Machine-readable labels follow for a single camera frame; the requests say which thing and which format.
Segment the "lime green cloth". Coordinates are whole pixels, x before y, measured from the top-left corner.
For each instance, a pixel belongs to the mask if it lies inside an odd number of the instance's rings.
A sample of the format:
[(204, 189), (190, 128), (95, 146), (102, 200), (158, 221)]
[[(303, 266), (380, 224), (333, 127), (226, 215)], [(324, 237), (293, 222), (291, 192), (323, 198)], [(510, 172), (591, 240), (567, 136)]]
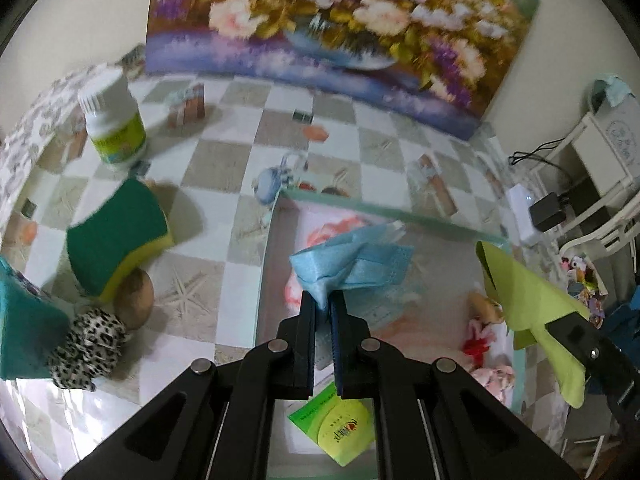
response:
[(580, 408), (585, 399), (586, 369), (546, 329), (548, 323), (577, 313), (588, 320), (587, 308), (566, 291), (544, 280), (499, 247), (475, 246), (483, 269), (485, 292), (502, 307), (506, 326), (514, 331), (514, 348), (539, 344), (544, 349), (564, 401)]

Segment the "leopard print fabric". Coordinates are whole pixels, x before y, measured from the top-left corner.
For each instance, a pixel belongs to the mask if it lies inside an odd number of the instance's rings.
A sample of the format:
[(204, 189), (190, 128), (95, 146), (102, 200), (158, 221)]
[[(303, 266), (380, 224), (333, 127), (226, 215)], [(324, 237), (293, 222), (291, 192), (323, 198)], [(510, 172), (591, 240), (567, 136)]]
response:
[(52, 382), (60, 389), (96, 390), (94, 381), (114, 372), (128, 340), (117, 315), (100, 308), (78, 315), (47, 359)]

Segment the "light blue cloth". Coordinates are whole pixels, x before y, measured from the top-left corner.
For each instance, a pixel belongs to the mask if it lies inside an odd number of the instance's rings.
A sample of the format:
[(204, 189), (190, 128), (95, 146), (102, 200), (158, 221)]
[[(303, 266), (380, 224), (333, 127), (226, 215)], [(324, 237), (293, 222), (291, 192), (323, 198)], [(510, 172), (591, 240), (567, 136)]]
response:
[(401, 223), (383, 223), (338, 234), (300, 250), (290, 260), (297, 283), (314, 298), (321, 311), (337, 290), (397, 286), (405, 279), (412, 246), (401, 245)]

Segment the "green yellow sponge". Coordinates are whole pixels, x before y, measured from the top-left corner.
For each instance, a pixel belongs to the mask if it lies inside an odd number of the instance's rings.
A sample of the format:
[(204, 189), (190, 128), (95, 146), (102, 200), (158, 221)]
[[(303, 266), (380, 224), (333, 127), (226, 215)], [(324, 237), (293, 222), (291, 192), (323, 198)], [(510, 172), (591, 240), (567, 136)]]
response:
[(66, 233), (70, 268), (81, 289), (107, 304), (122, 281), (146, 260), (175, 245), (152, 190), (127, 179), (85, 221)]

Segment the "colourful toy pile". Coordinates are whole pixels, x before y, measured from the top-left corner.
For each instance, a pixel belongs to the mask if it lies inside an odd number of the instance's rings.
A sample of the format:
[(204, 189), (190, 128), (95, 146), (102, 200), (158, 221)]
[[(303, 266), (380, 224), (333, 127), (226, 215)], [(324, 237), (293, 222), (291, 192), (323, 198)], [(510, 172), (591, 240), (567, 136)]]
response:
[(589, 311), (589, 321), (601, 328), (604, 319), (604, 303), (608, 290), (591, 260), (583, 254), (563, 256), (561, 268), (566, 272), (567, 293), (580, 301)]

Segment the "green tissue packet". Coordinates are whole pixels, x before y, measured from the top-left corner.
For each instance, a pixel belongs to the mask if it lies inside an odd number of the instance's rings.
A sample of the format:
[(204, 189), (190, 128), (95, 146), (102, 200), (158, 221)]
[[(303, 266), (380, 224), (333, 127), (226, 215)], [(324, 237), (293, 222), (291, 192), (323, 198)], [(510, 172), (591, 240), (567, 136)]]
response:
[(342, 399), (334, 382), (289, 414), (288, 420), (341, 467), (375, 441), (370, 408), (357, 399)]

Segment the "shallow green-rimmed tray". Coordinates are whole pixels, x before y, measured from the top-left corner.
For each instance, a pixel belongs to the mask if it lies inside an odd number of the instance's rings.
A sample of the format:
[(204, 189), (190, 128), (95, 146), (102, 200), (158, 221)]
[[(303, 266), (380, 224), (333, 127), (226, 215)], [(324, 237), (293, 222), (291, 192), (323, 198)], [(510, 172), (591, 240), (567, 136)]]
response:
[[(290, 255), (306, 248), (316, 229), (350, 217), (365, 224), (393, 223), (397, 237), (392, 243), (411, 246), (414, 252), (401, 285), (380, 292), (345, 292), (348, 312), (364, 318), (373, 336), (393, 344), (408, 358), (432, 362), (446, 354), (469, 368), (471, 358), (462, 353), (473, 314), (469, 294), (485, 295), (475, 244), (486, 240), (509, 253), (508, 242), (399, 209), (301, 190), (279, 192), (271, 208), (256, 314), (256, 346), (276, 338), (280, 322), (297, 313), (284, 296), (292, 270)], [(506, 406), (519, 415), (525, 384), (524, 351), (513, 350), (513, 335), (504, 324), (492, 330), (497, 340), (485, 354), (484, 364), (512, 366), (515, 386), (506, 393)], [(277, 401), (267, 478), (377, 479), (374, 444), (346, 467), (338, 466), (288, 419), (304, 404)]]

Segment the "brown round ball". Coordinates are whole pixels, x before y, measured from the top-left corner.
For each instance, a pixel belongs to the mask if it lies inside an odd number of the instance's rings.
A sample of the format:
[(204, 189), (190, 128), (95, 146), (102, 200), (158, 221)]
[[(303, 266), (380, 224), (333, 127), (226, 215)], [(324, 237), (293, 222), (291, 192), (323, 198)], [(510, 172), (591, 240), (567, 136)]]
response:
[(154, 306), (154, 288), (145, 271), (134, 269), (119, 285), (113, 301), (115, 315), (127, 330), (138, 330)]

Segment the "black power adapter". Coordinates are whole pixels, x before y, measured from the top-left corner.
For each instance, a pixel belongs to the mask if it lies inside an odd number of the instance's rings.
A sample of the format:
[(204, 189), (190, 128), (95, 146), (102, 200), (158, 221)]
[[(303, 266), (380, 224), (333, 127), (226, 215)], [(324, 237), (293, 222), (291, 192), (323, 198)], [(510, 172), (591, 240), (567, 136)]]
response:
[(537, 200), (529, 207), (529, 215), (534, 228), (543, 233), (562, 224), (566, 220), (566, 210), (569, 204), (570, 199), (565, 193), (558, 195), (551, 192)]

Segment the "white power strip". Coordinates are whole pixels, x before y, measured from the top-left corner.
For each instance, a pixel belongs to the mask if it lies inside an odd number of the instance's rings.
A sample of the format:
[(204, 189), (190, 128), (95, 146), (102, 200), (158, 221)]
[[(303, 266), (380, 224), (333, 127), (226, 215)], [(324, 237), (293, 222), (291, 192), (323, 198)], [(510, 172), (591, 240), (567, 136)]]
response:
[(533, 206), (534, 198), (529, 190), (521, 184), (513, 185), (506, 191), (506, 199), (513, 212), (518, 235), (526, 246), (533, 246), (540, 240), (540, 233), (533, 224), (529, 207)]

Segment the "teal plastic container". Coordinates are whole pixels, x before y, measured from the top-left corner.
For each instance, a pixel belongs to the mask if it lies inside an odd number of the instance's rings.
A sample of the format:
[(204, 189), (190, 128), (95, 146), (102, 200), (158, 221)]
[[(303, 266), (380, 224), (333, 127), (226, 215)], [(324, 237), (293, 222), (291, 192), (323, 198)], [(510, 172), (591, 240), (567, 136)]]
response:
[(48, 359), (69, 328), (51, 297), (1, 258), (1, 378), (49, 378)]

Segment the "white chair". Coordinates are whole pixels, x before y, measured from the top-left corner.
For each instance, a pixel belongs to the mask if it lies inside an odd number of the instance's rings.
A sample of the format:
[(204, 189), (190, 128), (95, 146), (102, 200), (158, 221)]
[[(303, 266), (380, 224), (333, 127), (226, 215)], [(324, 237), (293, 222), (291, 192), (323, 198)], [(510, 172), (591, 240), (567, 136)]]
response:
[(637, 257), (639, 235), (639, 97), (616, 75), (597, 77), (586, 91), (587, 113), (541, 157), (533, 175), (559, 170), (560, 157), (575, 153), (597, 192), (583, 212), (570, 206), (567, 219), (551, 229), (561, 256), (584, 254), (592, 260), (628, 246)]

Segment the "checkered tablecloth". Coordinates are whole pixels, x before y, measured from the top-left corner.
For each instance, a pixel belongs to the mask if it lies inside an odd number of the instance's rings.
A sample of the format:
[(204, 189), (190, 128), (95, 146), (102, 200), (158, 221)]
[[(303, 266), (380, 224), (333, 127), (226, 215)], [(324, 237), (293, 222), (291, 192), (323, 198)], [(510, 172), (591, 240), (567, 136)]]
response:
[[(113, 379), (95, 392), (58, 390), (47, 379), (1, 381), (1, 420), (37, 479), (61, 479), (180, 374), (192, 359), (239, 359), (254, 342), (270, 210), (254, 196), (266, 170), (294, 182), (426, 216), (444, 217), (516, 244), (514, 256), (559, 283), (554, 247), (518, 247), (504, 197), (517, 176), (487, 125), (469, 142), (346, 96), (234, 76), (151, 77), (134, 72), (131, 93), (149, 133), (140, 177), (158, 185), (177, 245), (153, 269), (160, 305), (134, 336)], [(66, 230), (109, 198), (128, 171), (104, 166), (81, 139), (79, 84), (86, 68), (35, 100), (1, 149), (24, 184), (1, 234), (1, 255), (44, 292), (80, 307), (66, 257)], [(168, 104), (203, 84), (206, 118), (167, 128)], [(516, 364), (524, 422), (558, 448), (568, 406), (544, 352)]]

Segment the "white green-labelled pill bottle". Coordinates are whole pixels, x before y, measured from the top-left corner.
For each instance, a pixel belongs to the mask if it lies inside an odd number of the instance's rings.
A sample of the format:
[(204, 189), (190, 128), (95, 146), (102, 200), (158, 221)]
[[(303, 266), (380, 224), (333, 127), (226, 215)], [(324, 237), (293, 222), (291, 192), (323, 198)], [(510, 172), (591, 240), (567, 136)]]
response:
[(120, 67), (106, 66), (89, 79), (78, 92), (78, 104), (101, 162), (128, 168), (141, 158), (148, 136)]

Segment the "floral canvas painting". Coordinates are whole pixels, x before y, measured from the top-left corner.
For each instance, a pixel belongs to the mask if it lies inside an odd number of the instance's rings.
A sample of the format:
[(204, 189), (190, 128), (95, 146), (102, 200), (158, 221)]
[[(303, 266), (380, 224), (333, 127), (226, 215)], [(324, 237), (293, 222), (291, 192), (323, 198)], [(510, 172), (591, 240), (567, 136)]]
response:
[(540, 0), (150, 0), (151, 73), (338, 93), (469, 139)]

